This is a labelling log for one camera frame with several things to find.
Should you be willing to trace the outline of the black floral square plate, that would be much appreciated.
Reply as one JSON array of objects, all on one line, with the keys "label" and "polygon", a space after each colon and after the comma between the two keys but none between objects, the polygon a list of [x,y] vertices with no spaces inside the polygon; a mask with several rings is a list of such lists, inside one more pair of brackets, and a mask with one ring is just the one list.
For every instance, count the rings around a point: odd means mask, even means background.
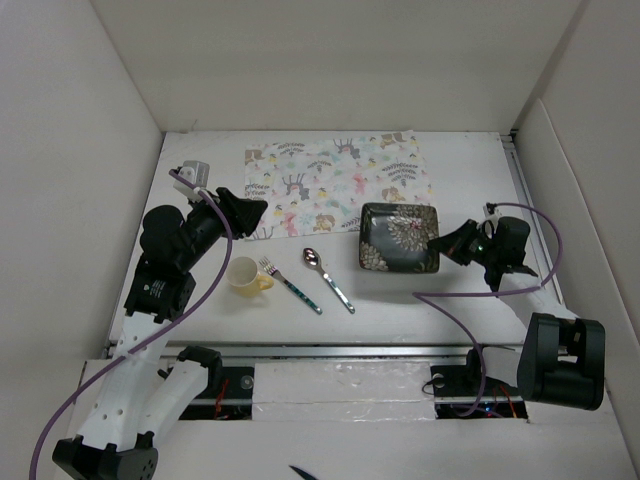
[{"label": "black floral square plate", "polygon": [[359,265],[378,272],[437,273],[439,254],[428,243],[438,237],[438,214],[433,206],[365,203],[360,220]]}]

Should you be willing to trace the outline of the white floral cloth napkin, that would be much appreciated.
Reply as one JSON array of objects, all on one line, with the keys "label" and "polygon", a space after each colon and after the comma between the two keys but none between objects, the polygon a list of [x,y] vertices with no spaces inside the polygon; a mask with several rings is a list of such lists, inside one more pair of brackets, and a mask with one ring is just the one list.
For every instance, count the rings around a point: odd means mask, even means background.
[{"label": "white floral cloth napkin", "polygon": [[249,145],[244,192],[268,203],[253,240],[356,231],[368,202],[429,205],[433,198],[412,131]]}]

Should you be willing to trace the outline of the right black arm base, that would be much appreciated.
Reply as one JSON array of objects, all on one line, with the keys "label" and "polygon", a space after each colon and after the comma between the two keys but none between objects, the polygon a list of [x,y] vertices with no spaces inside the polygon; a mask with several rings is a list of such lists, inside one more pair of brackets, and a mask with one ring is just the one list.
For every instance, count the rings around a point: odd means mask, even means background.
[{"label": "right black arm base", "polygon": [[430,367],[431,379],[422,388],[434,399],[437,420],[455,419],[527,419],[525,402],[515,387],[486,377],[482,396],[475,406],[481,381],[477,352],[471,349],[464,364],[444,364]]}]

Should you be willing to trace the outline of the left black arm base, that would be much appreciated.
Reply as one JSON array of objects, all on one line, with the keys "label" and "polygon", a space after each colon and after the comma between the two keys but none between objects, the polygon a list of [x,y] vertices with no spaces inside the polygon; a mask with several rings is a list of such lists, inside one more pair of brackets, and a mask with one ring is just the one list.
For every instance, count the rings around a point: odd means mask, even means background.
[{"label": "left black arm base", "polygon": [[220,385],[213,393],[198,395],[180,415],[183,421],[250,420],[252,418],[255,369],[225,366]]}]

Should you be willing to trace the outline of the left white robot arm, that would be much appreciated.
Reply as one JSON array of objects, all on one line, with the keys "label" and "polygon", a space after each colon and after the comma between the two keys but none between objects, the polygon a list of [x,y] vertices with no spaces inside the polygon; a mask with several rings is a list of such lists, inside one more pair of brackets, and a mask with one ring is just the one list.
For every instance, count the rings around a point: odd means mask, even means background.
[{"label": "left white robot arm", "polygon": [[73,479],[150,479],[158,445],[198,395],[222,387],[222,359],[204,347],[186,348],[154,388],[170,328],[194,311],[192,268],[220,238],[254,232],[264,200],[241,199],[228,189],[200,190],[183,215],[171,205],[143,218],[142,255],[125,301],[125,319],[110,371],[77,434],[58,441],[52,459]]}]

